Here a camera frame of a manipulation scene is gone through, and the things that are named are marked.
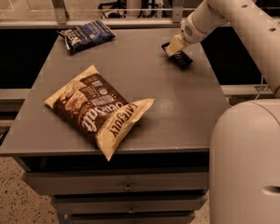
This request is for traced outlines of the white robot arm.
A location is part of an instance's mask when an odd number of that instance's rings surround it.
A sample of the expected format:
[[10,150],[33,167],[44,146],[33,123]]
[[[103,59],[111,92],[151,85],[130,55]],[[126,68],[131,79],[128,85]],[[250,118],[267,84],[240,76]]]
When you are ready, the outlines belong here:
[[261,73],[258,84],[225,87],[248,96],[216,123],[209,148],[211,224],[280,224],[280,23],[256,0],[203,0],[166,52],[174,55],[227,23]]

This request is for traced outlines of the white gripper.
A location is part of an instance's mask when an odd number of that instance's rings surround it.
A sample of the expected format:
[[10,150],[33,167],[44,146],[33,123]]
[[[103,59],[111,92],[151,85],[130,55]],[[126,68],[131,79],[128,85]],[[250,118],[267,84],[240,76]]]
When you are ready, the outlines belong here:
[[175,35],[165,49],[169,57],[174,56],[176,53],[182,50],[186,46],[186,42],[189,44],[195,44],[207,38],[207,33],[201,32],[195,26],[192,15],[189,15],[182,21],[181,33],[182,35]]

